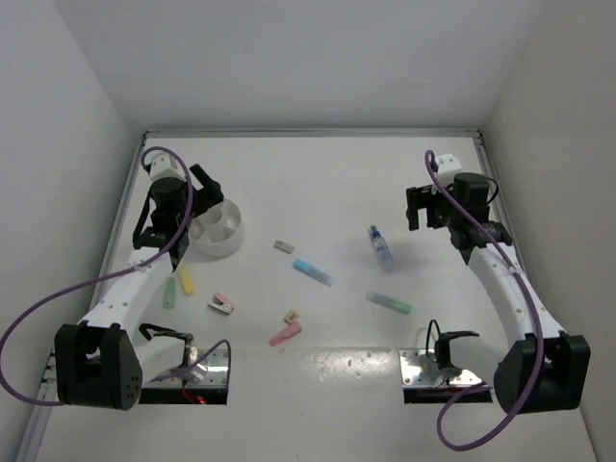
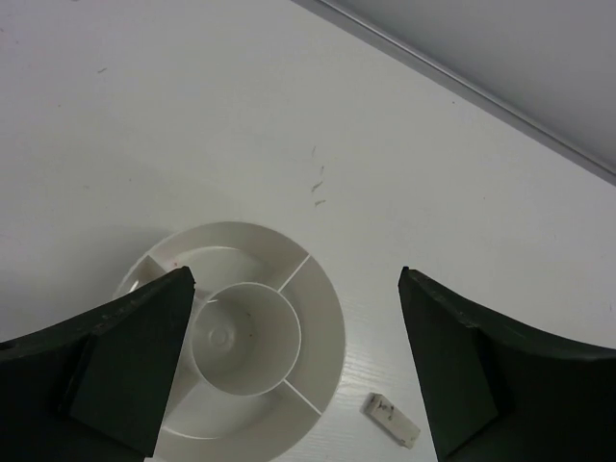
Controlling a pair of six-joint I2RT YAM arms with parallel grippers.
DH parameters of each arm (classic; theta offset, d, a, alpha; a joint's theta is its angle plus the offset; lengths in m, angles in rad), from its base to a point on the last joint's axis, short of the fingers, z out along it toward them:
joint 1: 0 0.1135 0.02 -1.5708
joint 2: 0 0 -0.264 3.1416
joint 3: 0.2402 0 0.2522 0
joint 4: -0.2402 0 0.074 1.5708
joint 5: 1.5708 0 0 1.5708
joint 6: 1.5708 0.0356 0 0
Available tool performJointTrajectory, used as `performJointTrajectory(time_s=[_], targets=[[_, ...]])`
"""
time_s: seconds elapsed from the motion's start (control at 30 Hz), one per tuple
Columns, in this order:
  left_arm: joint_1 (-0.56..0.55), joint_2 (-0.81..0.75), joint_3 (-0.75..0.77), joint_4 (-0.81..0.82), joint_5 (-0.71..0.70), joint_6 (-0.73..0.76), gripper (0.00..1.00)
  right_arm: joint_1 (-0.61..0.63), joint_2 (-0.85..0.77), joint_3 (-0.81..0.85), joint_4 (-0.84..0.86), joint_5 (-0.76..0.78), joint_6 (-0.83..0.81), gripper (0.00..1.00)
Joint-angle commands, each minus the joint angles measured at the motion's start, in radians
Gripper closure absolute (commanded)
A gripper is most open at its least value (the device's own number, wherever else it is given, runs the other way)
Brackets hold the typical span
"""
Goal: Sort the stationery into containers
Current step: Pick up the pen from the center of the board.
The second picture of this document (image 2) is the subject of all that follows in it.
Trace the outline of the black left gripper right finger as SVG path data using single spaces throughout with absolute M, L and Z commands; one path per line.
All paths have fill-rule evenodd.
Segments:
M 493 311 L 403 269 L 398 292 L 441 461 L 611 461 L 615 352 Z

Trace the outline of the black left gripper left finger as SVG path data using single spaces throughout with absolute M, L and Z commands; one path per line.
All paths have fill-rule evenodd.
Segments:
M 193 308 L 174 269 L 1 345 L 4 461 L 144 461 L 156 448 Z

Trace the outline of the white rectangular eraser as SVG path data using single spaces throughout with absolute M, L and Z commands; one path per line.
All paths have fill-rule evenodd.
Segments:
M 385 396 L 369 393 L 362 412 L 399 446 L 412 449 L 421 430 Z

